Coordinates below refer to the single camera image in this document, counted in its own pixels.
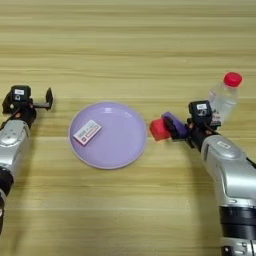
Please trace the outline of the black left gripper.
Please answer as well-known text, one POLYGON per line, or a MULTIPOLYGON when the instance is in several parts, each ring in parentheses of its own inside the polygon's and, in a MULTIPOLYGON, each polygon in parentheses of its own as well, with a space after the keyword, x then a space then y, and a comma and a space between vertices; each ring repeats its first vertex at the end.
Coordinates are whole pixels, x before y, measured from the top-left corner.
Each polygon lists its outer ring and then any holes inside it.
POLYGON ((8 93, 2 103, 2 113, 11 114, 10 120, 20 120, 31 127, 37 117, 37 109, 50 110, 53 104, 52 89, 48 88, 46 92, 46 103, 13 103, 11 93, 8 93))

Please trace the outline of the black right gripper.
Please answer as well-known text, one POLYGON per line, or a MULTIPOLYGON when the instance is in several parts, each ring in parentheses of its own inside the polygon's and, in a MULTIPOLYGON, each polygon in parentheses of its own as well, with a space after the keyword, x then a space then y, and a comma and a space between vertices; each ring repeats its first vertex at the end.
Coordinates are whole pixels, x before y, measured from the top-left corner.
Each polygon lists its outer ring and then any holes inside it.
POLYGON ((202 148, 202 144, 207 137, 218 135, 217 129, 222 125, 219 116, 213 116, 212 120, 208 118, 188 118, 185 124, 185 134, 180 135, 171 118, 165 117, 164 122, 173 140, 181 138, 191 148, 197 149, 202 148))

